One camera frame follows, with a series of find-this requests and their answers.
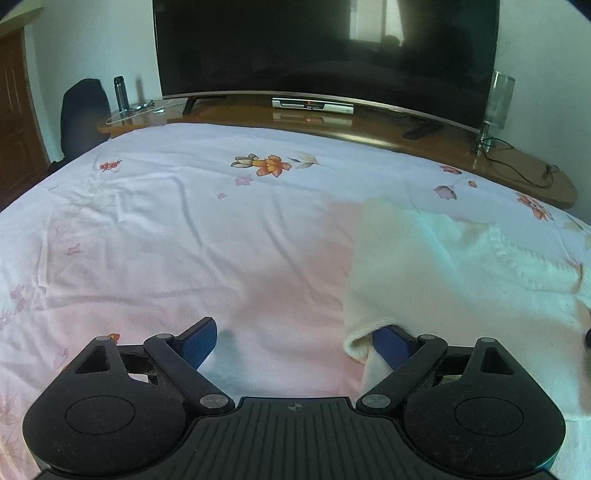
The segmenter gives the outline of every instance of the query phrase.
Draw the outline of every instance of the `circular pad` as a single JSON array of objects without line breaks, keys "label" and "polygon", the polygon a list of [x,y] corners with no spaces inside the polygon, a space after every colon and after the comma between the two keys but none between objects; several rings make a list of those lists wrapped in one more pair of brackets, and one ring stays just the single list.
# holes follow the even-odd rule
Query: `circular pad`
[{"label": "circular pad", "polygon": [[455,415],[466,430],[486,437],[509,435],[523,423],[519,407],[494,397],[465,400],[456,407]]},{"label": "circular pad", "polygon": [[109,395],[84,398],[66,411],[72,430],[84,435],[115,433],[131,423],[135,407],[127,400]]}]

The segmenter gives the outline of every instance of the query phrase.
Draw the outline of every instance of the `wooden tv cabinet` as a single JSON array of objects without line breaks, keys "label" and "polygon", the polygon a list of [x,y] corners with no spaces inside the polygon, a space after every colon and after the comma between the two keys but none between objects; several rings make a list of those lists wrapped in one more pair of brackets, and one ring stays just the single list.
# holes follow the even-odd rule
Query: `wooden tv cabinet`
[{"label": "wooden tv cabinet", "polygon": [[[402,134],[421,125],[420,120],[395,112],[358,106],[354,115],[277,109],[271,106],[269,96],[244,95],[202,100],[190,115],[183,116],[184,101],[158,100],[157,105],[168,105],[163,112],[147,112],[124,119],[114,112],[114,121],[99,125],[99,130],[112,138],[139,128],[178,122],[287,130],[428,158],[471,171],[560,209],[571,208],[577,200],[577,190],[564,172],[553,173],[550,187],[535,187],[512,168],[489,161],[478,150],[475,133],[451,125],[419,140],[407,140]],[[543,177],[547,172],[545,162],[520,150],[499,144],[488,152],[488,157],[510,165],[535,184],[546,185],[550,179]]]}]

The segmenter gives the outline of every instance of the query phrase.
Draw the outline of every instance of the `wooden cabinet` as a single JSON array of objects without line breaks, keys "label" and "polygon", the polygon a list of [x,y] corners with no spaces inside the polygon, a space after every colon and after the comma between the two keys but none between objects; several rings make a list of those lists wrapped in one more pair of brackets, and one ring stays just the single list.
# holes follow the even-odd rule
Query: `wooden cabinet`
[{"label": "wooden cabinet", "polygon": [[0,38],[0,210],[47,172],[25,65],[22,29]]},{"label": "wooden cabinet", "polygon": [[420,126],[409,116],[355,107],[354,115],[284,110],[271,107],[271,95],[229,95],[199,102],[190,115],[183,115],[183,101],[157,100],[164,112],[144,112],[121,118],[113,112],[113,122],[101,123],[99,130],[117,137],[138,128],[178,122],[263,127],[321,137],[339,138],[428,158],[471,172],[531,195],[561,209],[577,201],[577,190],[562,171],[548,178],[545,162],[504,145],[485,157],[477,148],[477,136],[461,128],[445,125],[442,130],[418,140],[404,138],[404,132]]}]

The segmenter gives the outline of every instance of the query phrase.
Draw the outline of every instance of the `metal screw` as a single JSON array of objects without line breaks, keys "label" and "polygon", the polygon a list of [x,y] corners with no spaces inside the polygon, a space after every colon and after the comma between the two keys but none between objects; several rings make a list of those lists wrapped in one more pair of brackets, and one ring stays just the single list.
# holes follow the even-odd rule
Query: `metal screw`
[{"label": "metal screw", "polygon": [[390,399],[386,395],[373,393],[361,399],[361,403],[369,408],[386,408],[390,405]]},{"label": "metal screw", "polygon": [[228,397],[225,395],[220,395],[219,393],[211,393],[209,395],[201,397],[199,403],[203,405],[205,408],[222,408],[228,405],[230,401],[228,400]]}]

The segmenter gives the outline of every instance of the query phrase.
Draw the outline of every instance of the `tv screen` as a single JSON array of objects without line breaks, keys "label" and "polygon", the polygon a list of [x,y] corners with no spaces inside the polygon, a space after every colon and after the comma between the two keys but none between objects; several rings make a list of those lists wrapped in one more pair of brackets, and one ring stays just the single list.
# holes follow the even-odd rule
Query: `tv screen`
[{"label": "tv screen", "polygon": [[480,128],[499,0],[154,0],[163,95],[311,94]]}]

